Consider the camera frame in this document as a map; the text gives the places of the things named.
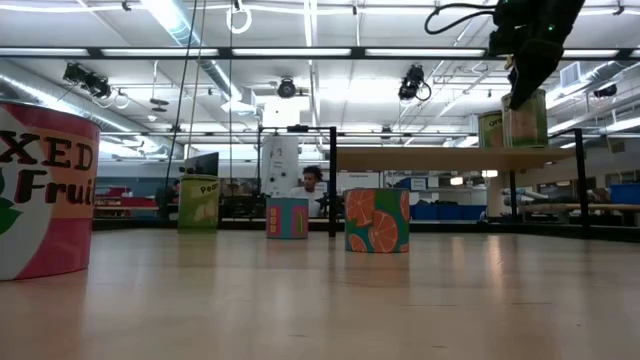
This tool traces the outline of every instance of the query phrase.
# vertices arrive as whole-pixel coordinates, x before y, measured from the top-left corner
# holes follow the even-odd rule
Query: pink fruit can
[[[89,265],[99,143],[87,119],[0,102],[0,280]]]

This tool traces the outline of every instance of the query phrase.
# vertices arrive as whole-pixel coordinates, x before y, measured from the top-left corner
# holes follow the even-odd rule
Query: man
[[[291,189],[289,197],[309,199],[309,217],[319,217],[320,203],[316,200],[322,199],[324,194],[316,190],[316,184],[322,181],[322,171],[317,166],[307,166],[302,170],[302,175],[304,176],[304,186]]]
[[[174,180],[171,186],[166,189],[159,188],[156,190],[156,205],[158,206],[158,216],[162,220],[169,220],[171,213],[178,212],[178,204],[180,197],[180,180]]]

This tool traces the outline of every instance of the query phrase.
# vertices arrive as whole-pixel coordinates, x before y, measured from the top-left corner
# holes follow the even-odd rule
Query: green can
[[[219,198],[217,176],[185,175],[180,182],[178,230],[217,230]]]
[[[480,148],[504,147],[502,133],[502,110],[491,111],[478,116]]]
[[[409,251],[409,191],[345,191],[345,248],[368,253]]]
[[[547,147],[546,92],[534,91],[518,110],[509,109],[511,94],[502,98],[502,119],[505,147]]]

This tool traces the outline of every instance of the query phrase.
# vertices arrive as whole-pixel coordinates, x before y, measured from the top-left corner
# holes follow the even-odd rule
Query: green leaf graphic
[[[13,207],[11,200],[0,197],[0,209],[8,209],[10,207]]]
[[[2,168],[0,168],[0,194],[4,191],[4,176],[2,176]]]
[[[21,214],[18,210],[0,208],[0,235],[6,233]]]

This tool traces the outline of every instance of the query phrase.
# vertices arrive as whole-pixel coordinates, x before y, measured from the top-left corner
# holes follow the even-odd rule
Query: white machine
[[[298,137],[271,135],[262,147],[262,192],[286,197],[298,186]]]

